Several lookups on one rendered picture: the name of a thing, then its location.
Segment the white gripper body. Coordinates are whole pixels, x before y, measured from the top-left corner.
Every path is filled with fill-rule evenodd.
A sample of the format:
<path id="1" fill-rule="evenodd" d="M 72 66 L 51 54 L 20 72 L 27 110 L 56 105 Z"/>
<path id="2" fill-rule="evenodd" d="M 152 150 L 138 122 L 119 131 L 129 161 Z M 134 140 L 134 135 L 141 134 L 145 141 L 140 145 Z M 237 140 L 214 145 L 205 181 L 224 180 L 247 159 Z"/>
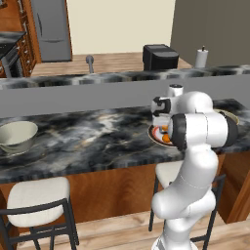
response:
<path id="1" fill-rule="evenodd" d="M 152 125 L 158 127 L 167 126 L 170 119 L 170 116 L 152 116 Z"/>

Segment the brown rimmed white plate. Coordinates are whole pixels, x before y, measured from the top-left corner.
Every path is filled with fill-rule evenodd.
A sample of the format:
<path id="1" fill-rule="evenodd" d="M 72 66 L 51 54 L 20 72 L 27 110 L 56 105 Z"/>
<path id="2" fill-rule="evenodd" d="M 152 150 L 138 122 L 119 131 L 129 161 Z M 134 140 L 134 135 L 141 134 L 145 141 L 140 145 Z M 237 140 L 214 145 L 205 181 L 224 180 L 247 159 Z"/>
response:
<path id="1" fill-rule="evenodd" d="M 163 126 L 163 127 L 158 127 L 158 126 L 153 126 L 150 125 L 148 130 L 147 130 L 148 136 L 155 142 L 158 143 L 159 145 L 162 146 L 173 146 L 173 143 L 164 143 L 162 141 L 162 136 L 164 134 L 168 134 L 168 127 Z"/>

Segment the beige bowl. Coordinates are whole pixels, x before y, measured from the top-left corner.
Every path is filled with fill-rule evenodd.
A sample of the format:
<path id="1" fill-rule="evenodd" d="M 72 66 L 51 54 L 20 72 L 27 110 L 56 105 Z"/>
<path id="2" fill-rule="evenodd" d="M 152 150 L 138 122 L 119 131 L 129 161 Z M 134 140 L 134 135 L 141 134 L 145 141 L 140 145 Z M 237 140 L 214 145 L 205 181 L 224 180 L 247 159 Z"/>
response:
<path id="1" fill-rule="evenodd" d="M 236 125 L 239 124 L 239 118 L 236 115 L 234 115 L 233 113 L 226 111 L 226 110 L 223 110 L 223 109 L 216 109 L 216 108 L 214 108 L 214 111 L 216 111 L 218 113 L 223 113 L 224 115 L 231 118 L 235 122 Z"/>

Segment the brown wooden counter base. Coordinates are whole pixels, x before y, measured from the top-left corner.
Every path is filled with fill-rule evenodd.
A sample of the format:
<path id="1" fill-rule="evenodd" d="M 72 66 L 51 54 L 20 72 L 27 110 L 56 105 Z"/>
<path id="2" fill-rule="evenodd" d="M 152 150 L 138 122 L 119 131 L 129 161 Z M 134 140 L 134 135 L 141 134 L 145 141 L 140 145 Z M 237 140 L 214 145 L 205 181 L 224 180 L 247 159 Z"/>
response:
<path id="1" fill-rule="evenodd" d="M 225 223 L 250 214 L 250 151 L 219 156 L 226 176 L 218 212 Z M 69 175 L 70 196 L 78 223 L 148 211 L 153 194 L 153 164 Z"/>

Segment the pale green bowl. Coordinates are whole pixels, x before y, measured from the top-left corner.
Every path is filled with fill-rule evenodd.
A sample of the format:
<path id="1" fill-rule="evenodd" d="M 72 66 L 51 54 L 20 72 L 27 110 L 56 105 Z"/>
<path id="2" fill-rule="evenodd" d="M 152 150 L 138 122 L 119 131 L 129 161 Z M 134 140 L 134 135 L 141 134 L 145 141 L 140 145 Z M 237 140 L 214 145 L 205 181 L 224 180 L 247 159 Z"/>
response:
<path id="1" fill-rule="evenodd" d="M 30 121 L 9 122 L 0 126 L 0 148 L 7 153 L 28 151 L 34 144 L 38 126 Z"/>

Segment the white cushioned black stool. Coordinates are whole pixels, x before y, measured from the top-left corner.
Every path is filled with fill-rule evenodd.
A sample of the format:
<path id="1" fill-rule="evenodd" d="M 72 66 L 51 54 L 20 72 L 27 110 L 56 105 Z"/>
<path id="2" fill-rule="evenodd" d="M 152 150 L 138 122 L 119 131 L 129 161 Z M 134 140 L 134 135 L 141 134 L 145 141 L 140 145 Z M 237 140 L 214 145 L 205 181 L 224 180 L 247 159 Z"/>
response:
<path id="1" fill-rule="evenodd" d="M 176 161 L 156 165 L 153 196 L 158 192 L 158 184 L 161 184 L 164 190 L 173 184 L 182 164 L 183 161 Z M 151 250 L 198 250 L 194 244 L 198 241 L 203 241 L 202 250 L 207 250 L 225 178 L 226 174 L 216 177 L 213 181 L 214 187 L 211 185 L 201 199 L 186 206 L 178 216 L 171 218 L 171 220 L 159 217 L 151 208 L 148 231 L 152 231 L 154 215 L 164 219 L 163 232 L 154 241 Z M 193 226 L 209 212 L 211 212 L 211 216 L 206 234 L 189 238 Z"/>
<path id="2" fill-rule="evenodd" d="M 77 250 L 79 239 L 68 179 L 57 177 L 15 184 L 7 207 L 0 209 L 0 234 L 6 250 L 14 250 L 15 245 L 27 241 L 41 250 L 38 240 L 47 237 L 50 250 L 54 250 L 58 235 L 67 235 L 71 250 Z"/>

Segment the black toaster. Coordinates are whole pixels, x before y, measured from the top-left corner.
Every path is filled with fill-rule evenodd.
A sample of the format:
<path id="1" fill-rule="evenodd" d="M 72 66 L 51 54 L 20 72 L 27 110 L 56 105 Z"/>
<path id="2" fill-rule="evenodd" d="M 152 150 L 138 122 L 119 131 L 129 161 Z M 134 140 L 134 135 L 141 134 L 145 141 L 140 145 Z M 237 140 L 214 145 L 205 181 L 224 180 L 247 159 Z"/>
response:
<path id="1" fill-rule="evenodd" d="M 144 45 L 144 70 L 177 68 L 178 61 L 179 54 L 165 44 Z"/>

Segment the white paper towel roll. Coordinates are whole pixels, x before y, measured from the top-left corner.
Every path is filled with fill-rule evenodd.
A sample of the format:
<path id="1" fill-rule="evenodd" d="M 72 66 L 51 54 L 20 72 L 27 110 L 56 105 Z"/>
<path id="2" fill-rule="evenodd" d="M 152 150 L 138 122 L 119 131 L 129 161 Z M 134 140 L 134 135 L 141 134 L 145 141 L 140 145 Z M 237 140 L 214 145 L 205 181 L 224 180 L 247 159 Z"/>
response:
<path id="1" fill-rule="evenodd" d="M 206 65 L 208 57 L 208 51 L 205 47 L 197 50 L 196 59 L 195 59 L 195 68 L 203 68 Z"/>

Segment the grey tap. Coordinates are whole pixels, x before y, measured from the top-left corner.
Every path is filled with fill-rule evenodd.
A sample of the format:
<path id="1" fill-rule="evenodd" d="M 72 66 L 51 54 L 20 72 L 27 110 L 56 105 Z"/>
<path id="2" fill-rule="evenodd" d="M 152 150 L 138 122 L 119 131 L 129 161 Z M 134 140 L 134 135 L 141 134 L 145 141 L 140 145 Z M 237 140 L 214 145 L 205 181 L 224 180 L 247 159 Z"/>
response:
<path id="1" fill-rule="evenodd" d="M 94 63 L 94 57 L 91 55 L 88 55 L 86 57 L 86 64 L 89 66 L 90 73 L 94 73 L 93 63 Z"/>

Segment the grey fridge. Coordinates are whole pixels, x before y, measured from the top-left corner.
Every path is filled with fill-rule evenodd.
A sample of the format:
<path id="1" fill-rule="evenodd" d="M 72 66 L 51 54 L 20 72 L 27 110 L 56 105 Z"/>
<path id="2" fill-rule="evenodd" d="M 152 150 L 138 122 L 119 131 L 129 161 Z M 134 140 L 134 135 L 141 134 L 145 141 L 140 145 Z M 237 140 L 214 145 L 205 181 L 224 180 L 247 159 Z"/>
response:
<path id="1" fill-rule="evenodd" d="M 71 48 L 65 0 L 31 0 L 41 61 L 69 62 Z"/>

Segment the brown wooden cupboards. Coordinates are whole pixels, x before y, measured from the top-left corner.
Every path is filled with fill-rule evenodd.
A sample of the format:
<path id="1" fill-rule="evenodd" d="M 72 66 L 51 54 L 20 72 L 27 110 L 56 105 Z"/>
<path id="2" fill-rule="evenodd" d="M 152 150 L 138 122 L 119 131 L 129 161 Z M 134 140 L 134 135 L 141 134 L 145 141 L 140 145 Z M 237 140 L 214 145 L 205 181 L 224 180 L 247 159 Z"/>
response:
<path id="1" fill-rule="evenodd" d="M 41 62 L 30 0 L 0 0 L 0 2 L 3 2 L 3 5 L 0 5 L 0 32 L 25 32 L 18 42 L 18 48 L 22 74 L 28 77 L 35 65 Z"/>

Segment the black oven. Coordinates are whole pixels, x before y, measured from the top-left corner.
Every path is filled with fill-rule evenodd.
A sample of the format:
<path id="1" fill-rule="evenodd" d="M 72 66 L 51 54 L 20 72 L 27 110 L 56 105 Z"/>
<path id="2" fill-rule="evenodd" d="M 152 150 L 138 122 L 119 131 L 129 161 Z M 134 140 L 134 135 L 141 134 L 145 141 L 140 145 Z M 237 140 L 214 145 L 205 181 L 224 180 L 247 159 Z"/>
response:
<path id="1" fill-rule="evenodd" d="M 23 77 L 18 42 L 25 31 L 0 31 L 0 76 Z"/>

